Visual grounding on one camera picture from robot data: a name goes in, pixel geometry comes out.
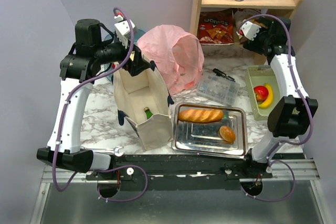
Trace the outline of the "white cassava chips bag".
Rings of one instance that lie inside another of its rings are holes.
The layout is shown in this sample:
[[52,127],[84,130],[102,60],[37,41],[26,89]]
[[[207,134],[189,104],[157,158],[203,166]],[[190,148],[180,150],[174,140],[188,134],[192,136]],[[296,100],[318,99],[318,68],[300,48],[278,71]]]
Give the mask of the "white cassava chips bag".
[[245,19],[248,19],[258,14],[265,14],[267,10],[268,9],[238,8],[234,12],[236,28],[238,28],[242,24],[242,21],[244,21]]

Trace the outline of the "beige canvas tote bag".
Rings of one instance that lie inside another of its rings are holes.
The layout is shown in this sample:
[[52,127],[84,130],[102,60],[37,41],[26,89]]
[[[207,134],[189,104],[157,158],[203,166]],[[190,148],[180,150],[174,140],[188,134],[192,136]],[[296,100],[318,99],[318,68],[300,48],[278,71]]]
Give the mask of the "beige canvas tote bag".
[[[173,138],[170,105],[174,104],[155,62],[151,68],[132,77],[120,69],[113,73],[113,94],[119,125],[128,121],[144,151],[166,145]],[[144,108],[153,116],[146,119]]]

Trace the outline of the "pink plastic grocery bag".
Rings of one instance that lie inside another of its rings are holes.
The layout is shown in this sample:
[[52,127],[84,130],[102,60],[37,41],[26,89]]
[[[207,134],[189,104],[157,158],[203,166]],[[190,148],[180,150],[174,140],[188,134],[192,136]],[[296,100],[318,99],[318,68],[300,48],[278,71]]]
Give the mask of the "pink plastic grocery bag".
[[175,25],[159,25],[138,39],[137,46],[155,62],[170,94],[199,83],[204,54],[195,35]]

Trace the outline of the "red apple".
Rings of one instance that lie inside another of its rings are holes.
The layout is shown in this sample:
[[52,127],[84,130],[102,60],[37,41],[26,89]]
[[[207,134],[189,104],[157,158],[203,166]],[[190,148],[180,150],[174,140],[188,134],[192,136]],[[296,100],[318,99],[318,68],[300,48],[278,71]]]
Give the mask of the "red apple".
[[254,93],[257,102],[263,102],[268,98],[269,91],[265,86],[254,87]]

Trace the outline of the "red chips bag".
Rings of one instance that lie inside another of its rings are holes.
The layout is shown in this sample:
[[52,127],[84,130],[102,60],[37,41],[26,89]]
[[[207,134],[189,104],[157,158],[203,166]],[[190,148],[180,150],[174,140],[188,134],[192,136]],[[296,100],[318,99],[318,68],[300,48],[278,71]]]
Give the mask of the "red chips bag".
[[234,43],[232,10],[201,12],[197,37],[200,44],[230,45]]

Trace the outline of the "yellow banana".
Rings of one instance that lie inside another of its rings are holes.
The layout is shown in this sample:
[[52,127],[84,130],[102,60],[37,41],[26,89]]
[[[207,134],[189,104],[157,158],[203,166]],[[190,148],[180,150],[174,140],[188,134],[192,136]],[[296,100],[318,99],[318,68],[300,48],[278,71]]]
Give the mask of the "yellow banana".
[[267,109],[268,107],[272,105],[273,100],[274,100],[274,92],[273,92],[271,85],[265,83],[264,87],[268,90],[268,97],[265,99],[265,101],[263,101],[262,103],[258,105],[260,109]]

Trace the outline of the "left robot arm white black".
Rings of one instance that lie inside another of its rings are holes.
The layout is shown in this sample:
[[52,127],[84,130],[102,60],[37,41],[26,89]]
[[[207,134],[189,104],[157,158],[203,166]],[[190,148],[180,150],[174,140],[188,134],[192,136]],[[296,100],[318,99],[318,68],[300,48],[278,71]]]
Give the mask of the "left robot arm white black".
[[101,78],[101,66],[118,62],[136,76],[149,68],[134,45],[136,26],[131,20],[116,17],[115,32],[103,41],[103,23],[96,19],[81,19],[75,25],[76,41],[60,63],[61,96],[55,126],[47,146],[36,157],[53,168],[86,173],[98,170],[104,179],[116,175],[116,166],[109,154],[81,148],[81,125],[89,94],[96,80]]

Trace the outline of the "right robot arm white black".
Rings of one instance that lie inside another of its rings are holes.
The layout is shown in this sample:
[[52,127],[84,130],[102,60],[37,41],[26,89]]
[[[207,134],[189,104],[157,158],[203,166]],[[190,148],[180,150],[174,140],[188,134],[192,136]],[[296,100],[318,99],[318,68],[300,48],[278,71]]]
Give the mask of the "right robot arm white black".
[[252,159],[243,162],[242,173],[249,178],[260,172],[259,163],[268,163],[284,144],[300,146],[313,133],[313,116],[318,102],[305,91],[291,45],[288,18],[258,14],[242,21],[238,34],[247,38],[243,47],[264,55],[273,70],[279,88],[280,100],[267,119],[268,132],[251,149]]

